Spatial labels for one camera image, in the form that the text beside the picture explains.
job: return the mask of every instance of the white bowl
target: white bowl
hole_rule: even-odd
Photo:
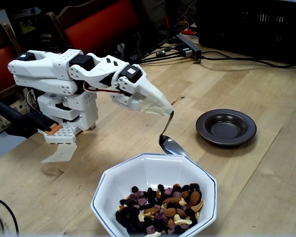
[[[106,170],[99,182],[91,202],[91,209],[112,237],[129,236],[115,219],[119,200],[137,186],[146,191],[157,190],[158,184],[165,188],[175,183],[181,186],[197,183],[202,192],[204,205],[197,225],[184,232],[181,237],[191,237],[211,225],[217,214],[217,182],[198,164],[183,156],[166,154],[141,154]]]

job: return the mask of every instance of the spoon handle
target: spoon handle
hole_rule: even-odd
[[[165,126],[165,128],[164,128],[163,132],[160,134],[160,136],[162,136],[164,134],[164,132],[167,130],[167,128],[168,128],[168,126],[169,126],[169,124],[170,124],[170,122],[171,122],[171,120],[173,118],[173,115],[174,115],[174,111],[171,112],[169,120],[167,122],[167,125]]]

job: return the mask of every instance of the trail mix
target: trail mix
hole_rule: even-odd
[[[173,185],[147,192],[132,187],[132,193],[120,200],[116,220],[130,235],[146,234],[146,237],[182,234],[197,224],[204,201],[198,184]]]

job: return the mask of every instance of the red upholstered seat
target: red upholstered seat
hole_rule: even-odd
[[[120,0],[65,29],[73,48],[95,52],[139,25],[131,0]]]
[[[0,92],[14,85],[13,74],[8,70],[8,63],[15,58],[10,46],[0,48]]]

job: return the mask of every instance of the white tape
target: white tape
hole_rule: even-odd
[[[43,160],[42,163],[70,161],[76,149],[77,144],[75,142],[70,144],[59,144],[57,151]]]

